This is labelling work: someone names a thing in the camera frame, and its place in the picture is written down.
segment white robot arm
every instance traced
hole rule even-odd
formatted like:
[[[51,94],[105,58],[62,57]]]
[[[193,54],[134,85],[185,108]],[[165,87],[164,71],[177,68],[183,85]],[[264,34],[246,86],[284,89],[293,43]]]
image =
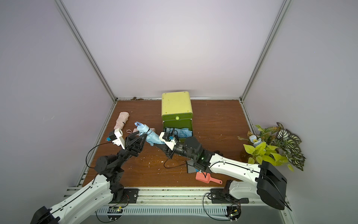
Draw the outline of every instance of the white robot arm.
[[[42,207],[37,210],[30,224],[78,224],[103,205],[113,200],[121,202],[124,198],[124,187],[119,183],[123,174],[121,166],[130,157],[139,155],[146,139],[146,134],[140,137],[136,137],[136,134],[138,132],[132,133],[124,141],[121,132],[112,131],[108,139],[123,149],[117,155],[99,157],[95,166],[98,175],[90,183],[50,209]],[[191,166],[199,171],[222,173],[250,183],[253,189],[257,189],[256,194],[263,202],[273,208],[284,209],[287,180],[270,163],[248,164],[227,159],[203,149],[195,137],[189,137],[181,143],[173,134],[163,132],[160,138],[166,145],[155,145],[167,157],[171,158],[176,153],[190,158],[193,162]],[[231,181],[226,185],[233,189],[235,184]],[[234,191],[228,189],[224,189],[218,196],[228,203],[236,203],[240,199]]]

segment black mounting plate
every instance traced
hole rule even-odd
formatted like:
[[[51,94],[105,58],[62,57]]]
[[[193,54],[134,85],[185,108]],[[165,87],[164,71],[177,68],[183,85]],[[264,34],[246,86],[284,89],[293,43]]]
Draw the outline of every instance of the black mounting plate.
[[[138,191],[139,189],[137,188],[125,188],[124,190],[124,199],[123,199],[123,204],[128,202],[128,198],[126,195],[128,195],[129,197],[129,204],[135,204],[137,203],[137,197],[138,197]]]
[[[223,195],[223,189],[222,188],[211,188],[210,189],[210,193],[211,193],[211,203],[213,204],[225,204],[225,203],[229,203],[229,202],[225,202],[219,199],[215,199],[215,195]],[[248,204],[248,198],[241,198],[239,200],[240,204]]]

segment wooden tabletop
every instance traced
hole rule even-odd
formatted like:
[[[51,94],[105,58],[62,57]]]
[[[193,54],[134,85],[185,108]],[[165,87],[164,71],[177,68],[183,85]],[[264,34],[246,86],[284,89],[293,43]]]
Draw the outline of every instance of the wooden tabletop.
[[[247,162],[248,154],[245,152],[244,141],[237,136],[245,137],[249,131],[248,124],[238,100],[192,100],[193,108],[193,134],[209,151],[219,150],[224,157],[237,161]],[[101,143],[106,142],[108,133],[113,130],[119,113],[126,111],[130,117],[123,128],[124,137],[128,136],[126,130],[133,130],[136,121],[155,128],[160,134],[163,129],[161,119],[161,101],[133,100],[119,101],[108,123]],[[99,146],[92,161],[92,167],[98,157],[117,154],[121,149],[117,145],[105,144]],[[226,180],[235,180],[232,177],[213,173],[211,176],[223,181],[204,183],[195,179],[196,173],[187,173],[186,166],[165,169],[163,163],[167,157],[162,150],[145,143],[143,151],[138,157],[130,158],[123,166],[125,171],[120,183],[126,187],[224,187]],[[185,163],[185,157],[174,155],[166,165],[176,166]],[[90,169],[83,186],[89,183],[97,172]]]

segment striped leaf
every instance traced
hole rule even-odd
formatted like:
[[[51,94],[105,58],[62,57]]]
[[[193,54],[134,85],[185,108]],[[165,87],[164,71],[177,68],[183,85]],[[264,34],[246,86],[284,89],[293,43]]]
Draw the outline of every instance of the striped leaf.
[[[286,140],[286,146],[290,149],[295,148],[296,146],[298,146],[297,142],[293,139],[287,139]]]
[[[297,144],[300,144],[302,142],[300,137],[298,137],[296,134],[292,134],[292,133],[289,135],[289,139],[296,141]]]
[[[293,152],[293,153],[301,153],[302,152],[299,146],[296,146],[296,147],[290,148],[290,149],[291,149],[291,152]]]
[[[298,163],[298,164],[291,163],[291,164],[294,165],[295,167],[297,167],[298,169],[303,171],[303,165],[302,164],[300,164],[300,163]]]
[[[292,157],[296,160],[303,161],[303,162],[306,160],[306,158],[303,156],[302,153],[293,153]]]
[[[279,132],[277,132],[277,139],[279,140],[286,140],[288,138],[289,134],[286,130],[281,129]]]
[[[291,149],[289,149],[289,148],[283,148],[282,150],[284,151],[284,153],[285,153],[287,156],[291,156],[291,155],[292,155]]]
[[[280,129],[284,129],[284,126],[281,123],[277,122],[276,124],[279,126]]]

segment white wall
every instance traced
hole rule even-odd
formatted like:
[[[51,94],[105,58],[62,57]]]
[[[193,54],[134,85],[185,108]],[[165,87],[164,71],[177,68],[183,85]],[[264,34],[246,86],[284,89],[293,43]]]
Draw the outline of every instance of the white wall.
[[[112,102],[54,1],[1,1],[0,30],[1,223],[30,223],[76,184]]]
[[[117,97],[240,96],[283,0],[64,0]]]
[[[294,0],[245,104],[254,124],[301,139],[304,171],[281,171],[299,223],[356,223],[358,1]]]

